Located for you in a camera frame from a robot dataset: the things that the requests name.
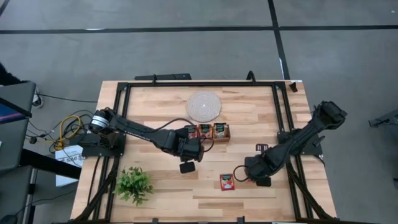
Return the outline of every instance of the black table leg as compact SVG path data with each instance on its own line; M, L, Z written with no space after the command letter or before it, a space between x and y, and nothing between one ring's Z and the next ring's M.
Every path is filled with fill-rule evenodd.
M40 155L39 153L32 152L27 149L22 150L19 165L32 166L36 169L53 172L55 174L74 179L79 179L81 172L81 168L79 167L60 162L56 159Z

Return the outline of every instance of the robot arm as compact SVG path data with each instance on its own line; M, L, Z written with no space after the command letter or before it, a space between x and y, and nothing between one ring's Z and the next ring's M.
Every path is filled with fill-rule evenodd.
M173 156L180 157L182 162L194 160L200 162L204 149L199 139L189 139L186 128L168 130L153 129L130 121L117 115L113 110L105 108L96 111L90 123L92 133L111 136L116 132L126 133L137 138L152 142L155 147Z
M325 129L336 129L345 121L347 113L334 102L322 101L313 112L313 118L288 141L269 148L255 157L245 158L245 173L251 180L270 177L278 172L290 155L301 153L303 145L315 134Z

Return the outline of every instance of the computer monitor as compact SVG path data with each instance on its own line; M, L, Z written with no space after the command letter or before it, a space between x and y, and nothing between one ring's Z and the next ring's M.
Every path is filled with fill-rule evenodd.
M0 98L0 124L31 118L32 113Z

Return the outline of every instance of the wooden table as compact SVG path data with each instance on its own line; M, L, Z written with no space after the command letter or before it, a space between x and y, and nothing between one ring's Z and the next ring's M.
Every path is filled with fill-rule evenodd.
M98 109L113 107L117 83L103 82ZM296 93L287 91L294 125L302 128L311 115L303 84L297 83L297 88ZM236 166L243 164L246 156L257 154L257 143L277 144L279 128L270 87L134 87L127 118L153 128L174 118L188 118L185 103L199 90L212 91L221 99L221 114L211 123L227 122L231 130L230 142L216 143L205 153L202 162L195 163L195 172L181 174L179 158L161 152L149 142L128 136L119 168L141 166L152 177L154 194L149 195L149 201L140 207L115 196L111 221L150 222L152 218L159 218L161 222L233 222L241 216L245 216L247 222L295 220L285 169L272 176L272 187L235 182L236 190L220 190L220 174L232 173ZM285 127L288 127L281 93L279 99ZM121 111L123 100L119 105ZM183 121L176 122L168 128L184 125ZM313 156L302 156L302 160L309 191L326 212L335 216L323 164ZM95 162L94 157L84 162L71 218L77 217L86 206ZM101 165L102 161L96 172L93 194L98 186ZM244 177L243 169L237 171L237 176ZM299 189L297 192L301 214L305 217L302 194ZM107 198L104 194L100 218L104 217Z

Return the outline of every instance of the green plant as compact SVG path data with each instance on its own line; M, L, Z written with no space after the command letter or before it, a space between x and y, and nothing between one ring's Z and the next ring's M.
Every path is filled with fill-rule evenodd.
M116 189L114 193L117 195L124 194L121 199L127 201L131 197L132 202L137 206L141 205L146 193L153 194L154 186L149 184L149 176L142 171L141 167L130 167L128 170L123 169L120 177L116 181Z

